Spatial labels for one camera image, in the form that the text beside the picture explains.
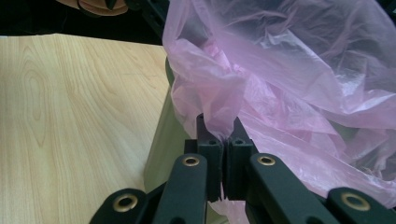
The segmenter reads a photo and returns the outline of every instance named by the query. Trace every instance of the translucent pink bag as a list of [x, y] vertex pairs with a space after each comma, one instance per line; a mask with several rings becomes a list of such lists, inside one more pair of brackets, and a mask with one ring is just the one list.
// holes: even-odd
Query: translucent pink bag
[[[238, 116], [315, 193], [351, 187], [393, 207], [395, 38], [374, 0], [172, 0], [163, 44], [191, 136], [200, 113], [218, 138]], [[214, 206], [245, 220], [240, 203]]]

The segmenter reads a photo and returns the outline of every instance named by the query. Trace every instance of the plastic bag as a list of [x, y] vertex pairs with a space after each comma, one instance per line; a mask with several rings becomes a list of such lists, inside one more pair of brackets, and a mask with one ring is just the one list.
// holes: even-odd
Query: plastic bag
[[[238, 116], [315, 193], [351, 187], [393, 207], [395, 36], [374, 0], [172, 0], [163, 45], [191, 136], [200, 113], [221, 139]], [[214, 206], [239, 223], [242, 205], [226, 203]]]

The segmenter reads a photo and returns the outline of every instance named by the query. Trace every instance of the light wood surface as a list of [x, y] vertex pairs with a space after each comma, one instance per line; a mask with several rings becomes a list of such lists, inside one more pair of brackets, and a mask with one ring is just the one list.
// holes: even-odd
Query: light wood surface
[[0, 222], [88, 223], [143, 189], [168, 84], [162, 47], [0, 38]]

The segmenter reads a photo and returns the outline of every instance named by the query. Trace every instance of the crumpled plastic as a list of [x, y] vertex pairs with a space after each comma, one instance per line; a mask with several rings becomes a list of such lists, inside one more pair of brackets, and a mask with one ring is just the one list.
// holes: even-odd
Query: crumpled plastic
[[[393, 207], [394, 37], [374, 0], [172, 0], [163, 45], [177, 117], [194, 137], [204, 113], [219, 139], [239, 117], [313, 192], [350, 187]], [[241, 203], [213, 206], [246, 220]]]

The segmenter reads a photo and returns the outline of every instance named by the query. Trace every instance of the black cloth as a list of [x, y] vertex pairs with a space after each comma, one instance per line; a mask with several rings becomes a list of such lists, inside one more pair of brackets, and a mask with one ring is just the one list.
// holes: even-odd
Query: black cloth
[[59, 33], [67, 6], [55, 0], [0, 0], [0, 35]]

